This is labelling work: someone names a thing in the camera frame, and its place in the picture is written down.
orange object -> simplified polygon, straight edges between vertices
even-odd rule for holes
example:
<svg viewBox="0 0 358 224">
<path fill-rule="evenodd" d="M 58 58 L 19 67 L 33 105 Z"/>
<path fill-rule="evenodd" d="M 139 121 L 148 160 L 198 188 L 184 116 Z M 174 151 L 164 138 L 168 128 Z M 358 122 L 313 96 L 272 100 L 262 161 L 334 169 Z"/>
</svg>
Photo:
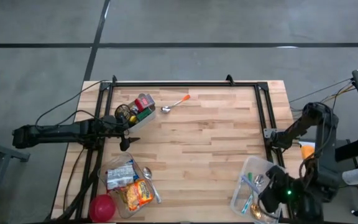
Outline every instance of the orange object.
<svg viewBox="0 0 358 224">
<path fill-rule="evenodd" d="M 190 95 L 186 95 L 185 97 L 183 97 L 183 99 L 181 99 L 182 101 L 188 100 L 190 99 Z"/>
<path fill-rule="evenodd" d="M 153 200 L 153 195 L 147 188 L 145 180 L 137 180 L 121 189 L 121 198 L 130 211 L 136 211 L 139 207 Z"/>
<path fill-rule="evenodd" d="M 301 152 L 302 152 L 302 159 L 306 159 L 308 156 L 310 156 L 310 155 L 312 155 L 312 153 L 314 153 L 314 147 L 313 146 L 302 146 Z"/>
<path fill-rule="evenodd" d="M 135 182 L 135 186 L 137 189 L 137 199 L 140 206 L 153 200 L 153 195 L 148 190 L 145 180 L 138 180 Z"/>
</svg>

clear plastic container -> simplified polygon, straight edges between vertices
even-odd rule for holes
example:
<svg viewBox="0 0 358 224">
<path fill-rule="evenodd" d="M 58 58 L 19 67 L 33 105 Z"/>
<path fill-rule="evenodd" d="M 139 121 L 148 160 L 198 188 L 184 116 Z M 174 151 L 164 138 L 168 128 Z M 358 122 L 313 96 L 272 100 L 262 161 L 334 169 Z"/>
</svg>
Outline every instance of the clear plastic container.
<svg viewBox="0 0 358 224">
<path fill-rule="evenodd" d="M 153 191 L 150 181 L 144 177 L 142 170 L 136 164 L 136 161 L 134 160 L 132 155 L 130 155 L 128 152 L 123 152 L 120 156 L 115 157 L 107 164 L 103 164 L 99 171 L 99 179 L 103 182 L 104 186 L 107 189 L 107 182 L 106 182 L 107 170 L 115 169 L 117 167 L 123 166 L 125 163 L 129 162 L 130 160 L 134 161 L 133 166 L 134 166 L 134 170 L 135 170 L 136 174 L 139 176 L 140 179 L 143 179 L 146 181 L 146 185 L 147 185 L 148 190 L 150 191 L 150 194 L 153 196 L 153 198 L 155 198 L 154 191 Z M 140 206 L 140 208 L 138 208 L 137 210 L 130 211 L 126 207 L 125 203 L 122 201 L 121 196 L 116 191 L 114 191 L 114 190 L 110 191 L 109 195 L 114 200 L 114 203 L 116 204 L 116 207 L 118 209 L 118 212 L 119 212 L 119 215 L 121 216 L 121 218 L 129 218 L 129 217 L 133 216 L 135 213 L 137 213 L 140 209 L 142 209 L 142 207 L 147 205 L 147 203 L 146 203 L 145 205 Z"/>
<path fill-rule="evenodd" d="M 263 182 L 261 185 L 258 185 L 257 188 L 259 192 L 262 192 L 264 188 L 267 187 L 269 183 L 269 178 L 265 175 L 265 173 L 275 166 L 275 164 L 272 164 L 269 161 L 266 161 L 265 159 L 261 159 L 256 156 L 250 156 L 248 159 L 244 162 L 244 165 L 242 166 L 241 173 L 239 175 L 239 179 L 237 182 L 237 188 L 234 190 L 233 198 L 230 202 L 230 208 L 235 212 L 236 214 L 243 216 L 243 217 L 251 217 L 254 220 L 254 223 L 278 223 L 278 219 L 270 218 L 266 215 L 261 215 L 258 217 L 257 215 L 254 215 L 251 210 L 253 208 L 257 207 L 255 206 L 257 204 L 258 199 L 258 193 L 252 191 L 252 189 L 249 187 L 247 183 L 245 183 L 242 180 L 241 176 L 245 176 L 248 178 L 248 173 L 252 173 L 252 183 L 254 183 L 254 179 L 259 175 L 263 175 Z M 244 211 L 244 206 L 248 202 L 249 206 L 245 213 L 242 213 Z M 277 211 L 275 213 L 272 213 L 273 216 L 279 217 L 281 212 L 281 205 L 278 207 Z"/>
</svg>

utensil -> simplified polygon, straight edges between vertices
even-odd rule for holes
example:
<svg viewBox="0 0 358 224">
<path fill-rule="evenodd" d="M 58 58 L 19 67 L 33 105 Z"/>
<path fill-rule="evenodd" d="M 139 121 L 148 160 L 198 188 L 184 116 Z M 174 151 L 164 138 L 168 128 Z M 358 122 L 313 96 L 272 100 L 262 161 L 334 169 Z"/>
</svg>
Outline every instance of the utensil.
<svg viewBox="0 0 358 224">
<path fill-rule="evenodd" d="M 154 184 L 152 183 L 152 171 L 148 167 L 144 167 L 143 168 L 143 175 L 147 180 L 150 181 L 151 186 L 152 186 L 153 191 L 154 191 L 154 195 L 157 198 L 157 203 L 161 203 L 162 202 L 161 197 L 158 194 L 157 189 L 154 187 Z"/>
<path fill-rule="evenodd" d="M 252 180 L 252 174 L 251 173 L 248 173 L 248 178 L 250 180 Z M 260 187 L 263 182 L 264 182 L 263 174 L 257 175 L 255 177 L 255 179 L 254 179 L 254 184 L 255 184 L 256 187 Z M 241 213 L 245 214 L 247 212 L 247 209 L 248 209 L 249 205 L 251 204 L 253 197 L 254 197 L 254 191 L 252 191 L 251 195 L 249 196 L 248 200 L 246 201 L 246 204 L 242 208 Z"/>
<path fill-rule="evenodd" d="M 163 113 L 169 113 L 169 111 L 171 111 L 172 108 L 176 107 L 178 104 L 180 104 L 181 102 L 183 101 L 186 101 L 190 99 L 190 95 L 186 95 L 185 97 L 183 97 L 183 99 L 181 99 L 180 101 L 176 102 L 174 105 L 172 106 L 164 106 L 164 107 L 161 107 L 161 112 Z"/>
<path fill-rule="evenodd" d="M 252 183 L 252 179 L 248 180 L 248 178 L 245 175 L 242 175 L 241 181 L 245 182 L 254 192 L 257 192 L 259 194 L 258 188 L 255 186 L 254 183 Z"/>
<path fill-rule="evenodd" d="M 263 174 L 259 174 L 258 176 L 255 177 L 254 183 L 257 187 L 260 187 L 263 182 L 264 182 L 264 175 Z M 262 212 L 260 211 L 259 206 L 254 202 L 251 205 L 251 214 L 254 215 L 254 217 L 256 217 L 256 219 L 260 220 L 262 218 Z"/>
</svg>

floor tile line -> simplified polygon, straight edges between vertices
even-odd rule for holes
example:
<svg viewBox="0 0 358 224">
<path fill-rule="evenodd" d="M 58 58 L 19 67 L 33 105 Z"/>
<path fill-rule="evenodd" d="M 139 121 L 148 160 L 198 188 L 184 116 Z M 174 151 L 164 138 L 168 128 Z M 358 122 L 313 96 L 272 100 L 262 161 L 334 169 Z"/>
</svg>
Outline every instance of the floor tile line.
<svg viewBox="0 0 358 224">
<path fill-rule="evenodd" d="M 358 42 L 343 43 L 222 43 L 222 42 L 188 42 L 188 43 L 28 43 L 0 44 L 0 49 L 181 49 L 181 48 L 346 48 L 358 47 Z"/>
<path fill-rule="evenodd" d="M 94 61 L 96 59 L 96 54 L 98 53 L 98 47 L 99 47 L 100 39 L 102 36 L 104 23 L 106 22 L 107 14 L 109 11 L 109 6 L 110 6 L 110 0 L 105 0 L 104 4 L 103 4 L 101 15 L 100 15 L 100 19 L 99 19 L 98 29 L 96 29 L 93 46 L 91 48 L 91 54 L 89 55 L 89 60 L 88 60 L 88 63 L 86 64 L 85 75 L 84 75 L 83 81 L 89 81 L 91 78 L 92 69 L 93 69 Z"/>
</svg>

metal bracket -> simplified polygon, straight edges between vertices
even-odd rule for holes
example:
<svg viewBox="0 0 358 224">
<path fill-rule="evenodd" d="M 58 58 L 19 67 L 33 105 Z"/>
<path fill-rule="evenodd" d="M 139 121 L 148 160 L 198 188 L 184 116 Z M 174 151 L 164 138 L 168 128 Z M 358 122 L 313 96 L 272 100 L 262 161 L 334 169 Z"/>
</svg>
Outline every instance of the metal bracket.
<svg viewBox="0 0 358 224">
<path fill-rule="evenodd" d="M 110 86 L 111 86 L 111 83 L 109 83 L 109 82 L 101 82 L 100 90 L 101 91 L 108 90 Z"/>
<path fill-rule="evenodd" d="M 236 83 L 234 82 L 233 77 L 231 77 L 231 75 L 227 75 L 226 81 L 229 81 L 230 86 L 235 86 L 236 85 Z"/>
<path fill-rule="evenodd" d="M 116 83 L 116 82 L 117 82 L 117 77 L 116 77 L 115 75 L 113 75 L 113 76 L 112 76 L 112 83 L 111 83 L 113 87 L 116 87 L 116 86 L 117 86 L 117 83 Z"/>
<path fill-rule="evenodd" d="M 272 132 L 277 132 L 277 128 L 265 128 L 264 129 L 264 138 L 270 138 L 272 135 Z"/>
<path fill-rule="evenodd" d="M 258 82 L 258 86 L 265 91 L 269 90 L 269 85 L 267 84 L 267 82 Z"/>
</svg>

